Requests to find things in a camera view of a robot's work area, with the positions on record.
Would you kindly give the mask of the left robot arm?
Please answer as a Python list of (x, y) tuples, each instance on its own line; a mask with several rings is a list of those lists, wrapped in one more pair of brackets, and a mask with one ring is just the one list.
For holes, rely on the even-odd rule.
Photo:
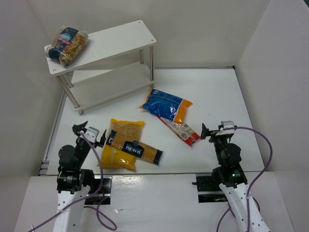
[(86, 125), (87, 122), (73, 125), (72, 131), (77, 136), (76, 145), (65, 145), (58, 152), (58, 202), (54, 232), (79, 232), (86, 199), (96, 196), (102, 189), (103, 178), (100, 178), (97, 186), (94, 172), (83, 169), (82, 165), (90, 151), (99, 159), (95, 148), (103, 147), (106, 137), (103, 134), (97, 141), (99, 130)]

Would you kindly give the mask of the blue orange pasta bag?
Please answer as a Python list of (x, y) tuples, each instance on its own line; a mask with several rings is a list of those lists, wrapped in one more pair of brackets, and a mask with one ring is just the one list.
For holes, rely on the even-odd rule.
[(155, 116), (183, 123), (187, 108), (192, 105), (193, 103), (187, 99), (151, 88), (145, 103), (139, 108), (146, 109)]

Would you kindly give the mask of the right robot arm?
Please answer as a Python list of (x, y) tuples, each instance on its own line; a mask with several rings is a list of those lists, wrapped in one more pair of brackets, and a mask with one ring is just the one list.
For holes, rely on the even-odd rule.
[(205, 124), (202, 124), (200, 138), (202, 140), (209, 138), (209, 142), (214, 145), (219, 164), (212, 171), (212, 182), (216, 188), (224, 193), (228, 201), (229, 207), (224, 215), (232, 212), (237, 220), (240, 232), (269, 232), (271, 229), (263, 220), (258, 205), (251, 194), (253, 184), (266, 171), (266, 168), (250, 184), (248, 183), (240, 165), (241, 148), (230, 142), (237, 129), (249, 130), (263, 137), (269, 145), (269, 161), (272, 159), (272, 145), (262, 133), (247, 127), (237, 127), (232, 121), (222, 121), (217, 130), (210, 130)]

